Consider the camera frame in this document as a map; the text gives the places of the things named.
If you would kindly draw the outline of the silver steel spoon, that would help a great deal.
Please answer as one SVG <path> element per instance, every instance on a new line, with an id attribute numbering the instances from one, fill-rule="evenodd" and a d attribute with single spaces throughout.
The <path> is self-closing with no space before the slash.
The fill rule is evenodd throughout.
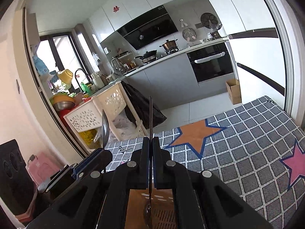
<path id="1" fill-rule="evenodd" d="M 105 148 L 110 134 L 109 121 L 105 111 L 102 111 L 102 127 L 101 127 L 101 137 L 100 137 L 100 145 L 102 148 Z"/>

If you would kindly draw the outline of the thin black-handled steel spoon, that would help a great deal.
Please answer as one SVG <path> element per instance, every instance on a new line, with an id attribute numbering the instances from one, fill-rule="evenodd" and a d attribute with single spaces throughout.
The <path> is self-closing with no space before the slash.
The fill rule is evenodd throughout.
<path id="1" fill-rule="evenodd" d="M 152 137 L 153 137 L 153 98 L 149 97 L 149 173 L 148 173 L 148 203 L 145 208 L 145 221 L 149 229 L 153 228 L 152 223 L 152 178 L 153 178 L 153 149 L 152 149 Z"/>

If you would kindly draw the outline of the black kitchen faucet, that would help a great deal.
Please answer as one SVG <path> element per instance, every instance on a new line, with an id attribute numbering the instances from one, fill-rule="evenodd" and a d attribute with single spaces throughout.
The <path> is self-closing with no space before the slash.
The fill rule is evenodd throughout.
<path id="1" fill-rule="evenodd" d="M 82 68 L 78 68 L 74 73 L 75 81 L 82 93 L 87 93 L 88 86 L 92 84 L 90 76 Z"/>

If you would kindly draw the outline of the beige perforated storage rack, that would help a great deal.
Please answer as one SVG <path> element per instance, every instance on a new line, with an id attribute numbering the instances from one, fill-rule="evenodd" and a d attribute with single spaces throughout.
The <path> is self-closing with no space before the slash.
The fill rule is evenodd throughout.
<path id="1" fill-rule="evenodd" d="M 101 127 L 103 118 L 108 120 L 110 130 L 118 141 L 128 139 L 127 136 L 119 132 L 113 122 L 124 111 L 125 107 L 130 109 L 136 120 L 136 129 L 133 131 L 130 139 L 148 136 L 142 120 L 140 120 L 120 81 L 112 84 L 112 86 L 97 95 L 92 96 L 90 100 L 64 115 L 64 120 L 78 141 L 81 142 L 81 146 L 84 146 L 87 151 L 92 152 L 97 145 L 95 143 L 88 145 L 81 137 L 81 133 Z"/>

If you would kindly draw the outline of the beige plastic utensil holder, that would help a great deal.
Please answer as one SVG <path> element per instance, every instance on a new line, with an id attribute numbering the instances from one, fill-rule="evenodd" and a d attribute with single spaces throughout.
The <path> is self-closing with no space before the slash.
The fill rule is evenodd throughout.
<path id="1" fill-rule="evenodd" d="M 131 190 L 125 228 L 177 228 L 171 189 Z"/>

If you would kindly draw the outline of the steel bowl orange rim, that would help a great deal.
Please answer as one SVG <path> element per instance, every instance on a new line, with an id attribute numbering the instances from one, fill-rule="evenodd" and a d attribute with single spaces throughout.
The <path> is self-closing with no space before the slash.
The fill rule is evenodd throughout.
<path id="1" fill-rule="evenodd" d="M 75 100 L 67 95 L 53 96 L 50 102 L 57 112 L 72 109 L 75 106 Z"/>

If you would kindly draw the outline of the yellow bowl on counter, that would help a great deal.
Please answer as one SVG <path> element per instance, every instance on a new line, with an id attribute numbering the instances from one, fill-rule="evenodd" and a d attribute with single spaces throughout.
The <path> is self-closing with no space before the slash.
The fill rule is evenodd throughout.
<path id="1" fill-rule="evenodd" d="M 71 84 L 73 79 L 73 73 L 69 69 L 59 71 L 57 76 L 65 84 Z"/>

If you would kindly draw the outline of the grey checked star tablecloth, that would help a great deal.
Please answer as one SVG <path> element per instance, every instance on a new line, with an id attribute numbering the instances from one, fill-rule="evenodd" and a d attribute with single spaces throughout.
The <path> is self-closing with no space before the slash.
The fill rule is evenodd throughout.
<path id="1" fill-rule="evenodd" d="M 172 146 L 181 130 L 153 132 L 171 158 L 195 172 L 209 170 L 261 214 L 273 228 L 304 228 L 304 174 L 291 178 L 283 159 L 304 155 L 304 131 L 267 96 L 228 106 L 201 118 L 222 131 L 209 136 L 201 154 Z"/>

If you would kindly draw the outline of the cardboard box on floor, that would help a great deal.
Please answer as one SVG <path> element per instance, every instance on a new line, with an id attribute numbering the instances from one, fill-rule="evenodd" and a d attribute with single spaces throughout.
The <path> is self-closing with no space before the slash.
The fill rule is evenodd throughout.
<path id="1" fill-rule="evenodd" d="M 242 102 L 240 83 L 238 79 L 230 79 L 225 82 L 229 98 L 233 105 Z"/>

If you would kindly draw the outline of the black frying pan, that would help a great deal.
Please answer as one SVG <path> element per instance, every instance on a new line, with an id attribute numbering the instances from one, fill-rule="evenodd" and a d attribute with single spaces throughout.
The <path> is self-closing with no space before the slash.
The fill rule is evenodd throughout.
<path id="1" fill-rule="evenodd" d="M 152 51 L 146 51 L 145 54 L 136 56 L 135 58 L 139 58 L 140 60 L 143 61 L 144 59 L 151 60 L 156 57 L 157 57 L 157 50 L 152 50 Z"/>

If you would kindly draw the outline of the built-in black oven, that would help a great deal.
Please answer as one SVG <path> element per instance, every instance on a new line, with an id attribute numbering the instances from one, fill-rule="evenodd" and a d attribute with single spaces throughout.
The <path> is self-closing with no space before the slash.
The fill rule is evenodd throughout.
<path id="1" fill-rule="evenodd" d="M 189 52 L 187 57 L 198 83 L 234 72 L 224 42 Z"/>

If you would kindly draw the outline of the copper pot on stove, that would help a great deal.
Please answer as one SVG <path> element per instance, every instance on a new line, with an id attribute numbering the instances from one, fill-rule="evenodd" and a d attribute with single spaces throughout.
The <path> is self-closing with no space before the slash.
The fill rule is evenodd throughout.
<path id="1" fill-rule="evenodd" d="M 176 39 L 175 40 L 166 40 L 166 42 L 162 45 L 160 45 L 160 47 L 163 47 L 166 51 L 170 51 L 171 49 L 174 49 L 177 47 L 176 44 Z"/>

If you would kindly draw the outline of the black range hood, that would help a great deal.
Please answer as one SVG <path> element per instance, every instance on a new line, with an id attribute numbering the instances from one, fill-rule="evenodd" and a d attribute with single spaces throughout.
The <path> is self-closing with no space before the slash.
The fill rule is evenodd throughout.
<path id="1" fill-rule="evenodd" d="M 177 31 L 163 5 L 136 17 L 117 30 L 136 50 Z"/>

